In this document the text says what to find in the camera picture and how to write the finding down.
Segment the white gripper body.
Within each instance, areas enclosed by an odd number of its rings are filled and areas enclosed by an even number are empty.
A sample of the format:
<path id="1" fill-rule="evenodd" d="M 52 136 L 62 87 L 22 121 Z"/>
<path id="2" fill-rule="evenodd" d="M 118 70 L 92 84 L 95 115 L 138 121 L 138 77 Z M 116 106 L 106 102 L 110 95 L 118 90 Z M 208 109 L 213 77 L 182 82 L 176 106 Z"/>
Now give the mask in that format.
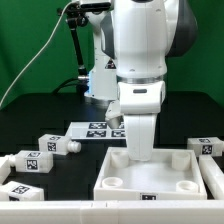
<path id="1" fill-rule="evenodd" d="M 149 161 L 152 156 L 156 114 L 125 115 L 126 144 L 131 160 Z"/>

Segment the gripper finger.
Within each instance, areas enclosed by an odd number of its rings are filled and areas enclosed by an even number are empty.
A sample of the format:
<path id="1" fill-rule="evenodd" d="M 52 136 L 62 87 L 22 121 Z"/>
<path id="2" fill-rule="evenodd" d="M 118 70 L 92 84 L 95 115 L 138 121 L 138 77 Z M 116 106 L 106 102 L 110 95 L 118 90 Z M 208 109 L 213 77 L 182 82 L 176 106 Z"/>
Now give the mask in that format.
<path id="1" fill-rule="evenodd" d="M 105 114 L 105 121 L 111 129 L 117 129 L 121 123 L 121 109 L 118 100 L 112 101 Z"/>

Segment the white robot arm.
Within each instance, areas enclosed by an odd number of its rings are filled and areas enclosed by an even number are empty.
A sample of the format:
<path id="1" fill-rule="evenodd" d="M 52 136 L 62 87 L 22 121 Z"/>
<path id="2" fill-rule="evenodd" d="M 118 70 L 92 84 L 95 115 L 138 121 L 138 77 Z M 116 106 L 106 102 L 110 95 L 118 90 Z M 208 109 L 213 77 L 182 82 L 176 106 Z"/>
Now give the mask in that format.
<path id="1" fill-rule="evenodd" d="M 197 21 L 188 0 L 112 0 L 100 25 L 101 49 L 116 61 L 117 99 L 105 120 L 124 121 L 129 158 L 151 159 L 166 95 L 166 59 L 193 45 Z"/>

